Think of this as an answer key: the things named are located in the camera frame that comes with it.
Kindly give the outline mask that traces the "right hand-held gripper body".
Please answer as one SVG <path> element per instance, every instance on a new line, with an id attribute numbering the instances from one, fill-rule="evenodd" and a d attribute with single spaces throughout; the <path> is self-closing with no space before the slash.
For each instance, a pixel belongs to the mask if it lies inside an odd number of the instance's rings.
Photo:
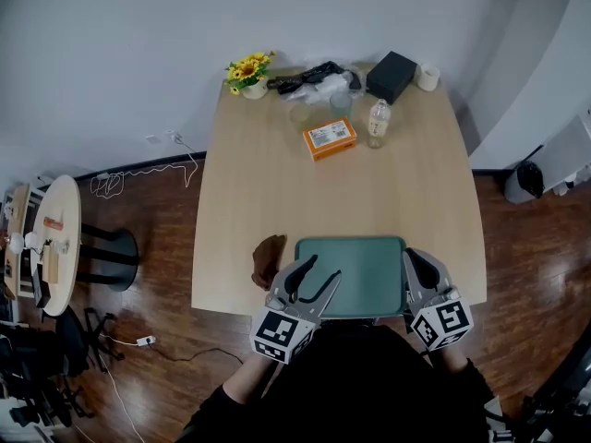
<path id="1" fill-rule="evenodd" d="M 473 327 L 469 304 L 450 287 L 414 313 L 408 332 L 415 333 L 426 350 L 433 352 L 458 342 Z"/>

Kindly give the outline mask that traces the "brown cloth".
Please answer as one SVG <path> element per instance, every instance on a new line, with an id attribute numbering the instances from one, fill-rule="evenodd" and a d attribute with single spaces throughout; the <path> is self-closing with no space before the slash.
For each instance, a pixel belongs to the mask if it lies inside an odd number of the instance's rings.
<path id="1" fill-rule="evenodd" d="M 262 290 L 269 291 L 286 244 L 286 235 L 271 235 L 264 239 L 253 251 L 252 281 Z"/>

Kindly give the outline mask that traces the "green tray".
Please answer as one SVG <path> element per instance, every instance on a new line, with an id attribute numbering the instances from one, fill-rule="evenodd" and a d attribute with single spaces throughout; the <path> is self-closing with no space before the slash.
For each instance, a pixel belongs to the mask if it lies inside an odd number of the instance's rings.
<path id="1" fill-rule="evenodd" d="M 324 310 L 325 319 L 361 319 L 400 316 L 405 309 L 402 253 L 398 236 L 312 237 L 295 245 L 295 258 L 318 257 L 298 289 L 312 297 L 326 279 L 339 270 L 341 282 Z"/>

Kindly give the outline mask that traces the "person's right forearm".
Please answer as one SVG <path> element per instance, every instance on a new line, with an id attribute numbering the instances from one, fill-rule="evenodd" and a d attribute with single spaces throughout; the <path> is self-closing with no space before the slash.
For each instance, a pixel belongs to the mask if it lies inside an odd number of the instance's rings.
<path id="1" fill-rule="evenodd" d="M 458 374 L 469 365 L 469 360 L 458 344 L 453 344 L 428 354 L 433 368 L 441 373 Z"/>

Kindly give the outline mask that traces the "person's left forearm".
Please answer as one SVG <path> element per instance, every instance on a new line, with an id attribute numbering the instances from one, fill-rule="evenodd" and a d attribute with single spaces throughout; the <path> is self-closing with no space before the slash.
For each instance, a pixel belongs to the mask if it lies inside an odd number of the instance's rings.
<path id="1" fill-rule="evenodd" d="M 239 404 L 258 400 L 271 381 L 277 365 L 277 361 L 253 353 L 223 383 L 225 394 Z"/>

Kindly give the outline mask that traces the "person's black clothing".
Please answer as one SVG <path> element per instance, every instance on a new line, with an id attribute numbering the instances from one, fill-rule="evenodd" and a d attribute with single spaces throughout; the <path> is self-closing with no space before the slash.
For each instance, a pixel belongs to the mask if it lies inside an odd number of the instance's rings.
<path id="1" fill-rule="evenodd" d="M 468 360 L 441 373 L 389 327 L 334 322 L 277 365 L 258 400 L 239 404 L 219 386 L 176 443 L 488 443 L 494 395 Z"/>

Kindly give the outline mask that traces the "grey bin with black bag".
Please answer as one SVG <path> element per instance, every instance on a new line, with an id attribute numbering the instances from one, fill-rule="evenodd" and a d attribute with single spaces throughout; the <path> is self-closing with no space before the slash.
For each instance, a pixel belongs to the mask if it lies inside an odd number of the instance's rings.
<path id="1" fill-rule="evenodd" d="M 542 197 L 545 190 L 541 169 L 531 161 L 517 165 L 504 185 L 505 199 L 513 204 L 522 204 Z"/>

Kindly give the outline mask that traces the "orange cardboard box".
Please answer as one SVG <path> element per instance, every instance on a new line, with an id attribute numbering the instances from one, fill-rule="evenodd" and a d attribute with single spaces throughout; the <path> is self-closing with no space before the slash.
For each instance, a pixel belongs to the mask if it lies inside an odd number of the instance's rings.
<path id="1" fill-rule="evenodd" d="M 314 162 L 349 150 L 356 145 L 357 134 L 346 117 L 303 132 L 303 138 Z"/>

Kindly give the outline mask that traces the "black equipment rack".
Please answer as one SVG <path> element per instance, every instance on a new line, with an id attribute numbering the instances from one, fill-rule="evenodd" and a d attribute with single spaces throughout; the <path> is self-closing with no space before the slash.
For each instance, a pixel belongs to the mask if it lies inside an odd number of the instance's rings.
<path id="1" fill-rule="evenodd" d="M 524 408 L 525 443 L 591 443 L 591 344 L 576 344 Z"/>

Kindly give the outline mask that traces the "white cabinet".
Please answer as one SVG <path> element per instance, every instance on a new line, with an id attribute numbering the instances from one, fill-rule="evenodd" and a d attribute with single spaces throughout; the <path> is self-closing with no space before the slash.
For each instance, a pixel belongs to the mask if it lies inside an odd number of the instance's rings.
<path id="1" fill-rule="evenodd" d="M 574 184 L 577 175 L 591 166 L 591 109 L 576 115 L 553 136 L 537 156 L 544 192 L 562 184 Z"/>

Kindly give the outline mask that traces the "clear plastic bag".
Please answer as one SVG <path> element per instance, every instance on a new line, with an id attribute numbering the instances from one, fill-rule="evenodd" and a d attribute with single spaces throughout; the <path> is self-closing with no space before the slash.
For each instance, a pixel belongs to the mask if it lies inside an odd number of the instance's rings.
<path id="1" fill-rule="evenodd" d="M 303 102 L 308 105 L 318 105 L 328 103 L 330 97 L 334 92 L 348 90 L 352 99 L 359 98 L 363 95 L 367 88 L 367 74 L 368 69 L 364 64 L 353 64 L 350 62 L 335 62 L 339 66 L 351 70 L 358 74 L 361 79 L 362 89 L 361 90 L 350 90 L 348 83 L 351 81 L 351 77 L 346 75 L 331 75 L 325 78 L 320 84 L 311 85 L 305 84 L 300 89 L 292 92 L 280 95 L 276 90 L 279 98 L 284 102 Z"/>

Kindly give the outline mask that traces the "potted artificial sunflowers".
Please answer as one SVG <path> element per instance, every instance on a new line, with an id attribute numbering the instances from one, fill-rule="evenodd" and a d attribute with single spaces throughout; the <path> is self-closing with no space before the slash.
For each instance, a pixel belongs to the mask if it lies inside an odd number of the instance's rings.
<path id="1" fill-rule="evenodd" d="M 268 70 L 274 51 L 257 52 L 231 62 L 226 70 L 224 84 L 234 95 L 248 100 L 259 100 L 267 93 Z"/>

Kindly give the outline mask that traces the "black office chair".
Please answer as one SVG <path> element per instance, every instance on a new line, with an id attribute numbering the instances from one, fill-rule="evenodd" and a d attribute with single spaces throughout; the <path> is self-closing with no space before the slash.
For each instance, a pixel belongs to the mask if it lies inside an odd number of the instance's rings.
<path id="1" fill-rule="evenodd" d="M 85 308 L 85 321 L 81 322 L 68 307 L 54 319 L 53 330 L 0 323 L 0 390 L 24 402 L 9 410 L 16 424 L 52 425 L 57 419 L 70 427 L 73 414 L 94 416 L 78 402 L 83 388 L 72 389 L 68 380 L 79 377 L 91 365 L 105 373 L 106 365 L 101 362 L 105 354 L 116 361 L 125 359 L 101 342 L 105 324 L 115 320 L 115 315 L 107 313 L 92 326 L 90 317 L 96 314 L 94 308 Z"/>

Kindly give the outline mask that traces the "wooden block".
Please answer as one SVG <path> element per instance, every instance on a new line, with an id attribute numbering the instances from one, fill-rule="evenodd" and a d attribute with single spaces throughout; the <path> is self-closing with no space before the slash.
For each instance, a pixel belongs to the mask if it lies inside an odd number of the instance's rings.
<path id="1" fill-rule="evenodd" d="M 59 282 L 59 254 L 50 245 L 42 250 L 42 280 L 48 284 Z"/>

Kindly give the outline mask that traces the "round wooden side table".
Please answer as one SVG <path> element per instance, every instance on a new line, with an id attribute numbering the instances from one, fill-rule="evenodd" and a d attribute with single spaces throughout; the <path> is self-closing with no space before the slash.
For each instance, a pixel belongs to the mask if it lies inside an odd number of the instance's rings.
<path id="1" fill-rule="evenodd" d="M 62 231 L 46 228 L 43 219 L 50 217 L 64 224 Z M 32 229 L 40 237 L 40 247 L 30 251 L 30 269 L 35 272 L 42 264 L 40 251 L 47 240 L 59 254 L 59 282 L 48 284 L 50 298 L 43 311 L 52 317 L 61 315 L 68 307 L 78 271 L 81 239 L 81 201 L 76 181 L 68 175 L 56 178 L 45 192 L 36 213 Z"/>

